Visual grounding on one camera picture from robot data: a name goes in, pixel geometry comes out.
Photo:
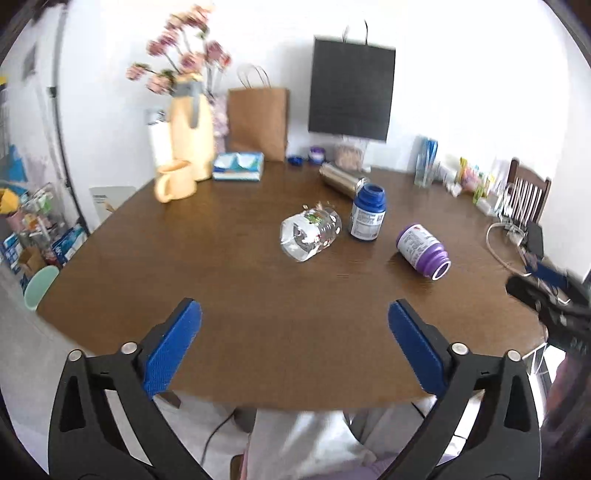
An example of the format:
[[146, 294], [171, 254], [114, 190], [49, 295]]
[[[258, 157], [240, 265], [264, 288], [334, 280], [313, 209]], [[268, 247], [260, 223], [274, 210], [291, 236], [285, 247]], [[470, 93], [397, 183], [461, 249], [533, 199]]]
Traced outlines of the right hand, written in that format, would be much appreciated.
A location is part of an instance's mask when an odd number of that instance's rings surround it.
[[590, 458], [590, 364], [566, 356], [546, 403], [542, 427], [544, 465], [568, 465]]

